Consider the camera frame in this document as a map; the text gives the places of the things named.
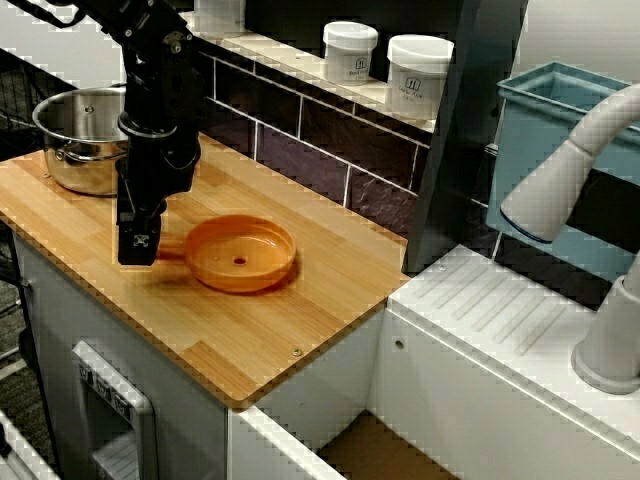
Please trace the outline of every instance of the jar lid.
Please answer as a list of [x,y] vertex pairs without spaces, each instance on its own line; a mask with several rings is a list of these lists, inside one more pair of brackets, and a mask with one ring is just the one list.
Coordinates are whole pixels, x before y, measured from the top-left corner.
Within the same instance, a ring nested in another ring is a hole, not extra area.
[[389,40],[387,58],[396,65],[421,73],[445,74],[453,42],[428,35],[396,35]]
[[360,23],[331,22],[324,26],[322,40],[327,45],[346,50],[373,50],[378,43],[378,32]]

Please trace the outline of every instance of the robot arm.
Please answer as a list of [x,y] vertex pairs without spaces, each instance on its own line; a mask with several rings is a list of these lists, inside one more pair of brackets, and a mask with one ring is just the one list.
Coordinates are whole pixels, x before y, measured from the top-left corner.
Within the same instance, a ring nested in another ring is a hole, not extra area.
[[[54,23],[40,7],[30,4],[27,9],[25,0],[9,1]],[[116,164],[118,261],[151,265],[166,198],[191,189],[200,158],[198,124],[204,96],[191,61],[191,32],[164,0],[49,3],[75,5],[78,14],[71,24],[89,15],[122,46],[127,88],[118,126],[128,135],[129,148],[127,157]]]

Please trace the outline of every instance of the blue plastic bin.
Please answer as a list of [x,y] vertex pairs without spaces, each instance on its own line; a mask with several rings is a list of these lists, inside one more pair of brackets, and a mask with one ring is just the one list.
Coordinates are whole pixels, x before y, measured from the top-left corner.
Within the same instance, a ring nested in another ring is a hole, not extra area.
[[[487,224],[579,268],[613,281],[634,254],[565,226],[550,245],[516,232],[500,215],[502,200],[564,140],[580,119],[612,93],[629,86],[612,78],[552,62],[498,83],[505,109]],[[598,156],[594,168],[640,185],[640,123]]]

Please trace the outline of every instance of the tile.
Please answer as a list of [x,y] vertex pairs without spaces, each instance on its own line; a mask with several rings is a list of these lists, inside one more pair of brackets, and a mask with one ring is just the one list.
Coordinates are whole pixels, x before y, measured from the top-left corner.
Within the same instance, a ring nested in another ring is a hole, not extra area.
[[389,117],[383,113],[363,107],[362,105],[356,105],[355,114],[357,117],[368,120],[376,125],[391,130],[392,132],[409,137],[412,140],[423,143],[424,145],[428,146],[431,144],[433,133],[414,127],[413,125],[409,125],[401,120]]
[[297,133],[299,95],[219,62],[216,90],[217,100],[279,130]]
[[591,170],[567,225],[631,253],[640,250],[640,187]]
[[196,42],[196,51],[199,51],[201,54],[208,55],[209,57],[219,58],[220,60],[223,60],[249,72],[253,71],[253,60],[250,60],[247,57],[244,57],[237,53],[230,52],[226,48],[214,45],[213,43],[207,42],[206,40],[203,40],[199,37],[194,37],[193,41]]
[[610,282],[506,235],[500,241],[496,261],[594,310],[611,288]]
[[207,100],[201,131],[224,145],[253,158],[256,122]]
[[499,232],[487,225],[487,209],[472,202],[467,213],[462,245],[491,258],[498,242],[498,236]]
[[346,207],[408,238],[417,198],[366,172],[351,169]]
[[256,75],[295,90],[296,92],[300,92],[320,102],[331,105],[338,110],[342,110],[348,113],[351,113],[353,111],[353,106],[355,104],[351,100],[347,100],[320,87],[311,85],[308,82],[298,80],[295,77],[287,75],[286,73],[279,72],[278,70],[275,70],[271,67],[256,63]]
[[260,126],[258,162],[342,205],[347,165],[276,130]]
[[[411,191],[418,193],[420,186],[422,185],[422,179],[425,175],[425,168],[427,167],[427,158],[429,156],[429,149],[426,147],[418,147],[418,153],[416,155],[416,164],[413,169],[413,178],[411,181]],[[435,175],[437,172],[426,171],[427,175]]]
[[484,152],[478,161],[481,162],[480,171],[478,172],[478,178],[471,198],[488,205],[489,197],[491,196],[491,182],[493,181],[496,157],[495,155]]
[[408,188],[416,144],[311,100],[304,102],[303,140]]

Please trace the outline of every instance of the bamboo cutting board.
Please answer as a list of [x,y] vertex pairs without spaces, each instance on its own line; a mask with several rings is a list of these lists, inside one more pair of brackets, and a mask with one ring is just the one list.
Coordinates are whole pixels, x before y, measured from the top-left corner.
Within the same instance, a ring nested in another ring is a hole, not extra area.
[[[208,137],[201,144],[192,191],[168,199],[151,267],[118,264],[114,199],[46,178],[42,152],[0,164],[0,220],[227,407],[244,409],[381,308],[408,280],[406,241]],[[186,234],[229,214],[289,231],[298,252],[286,281],[227,294],[193,278]]]

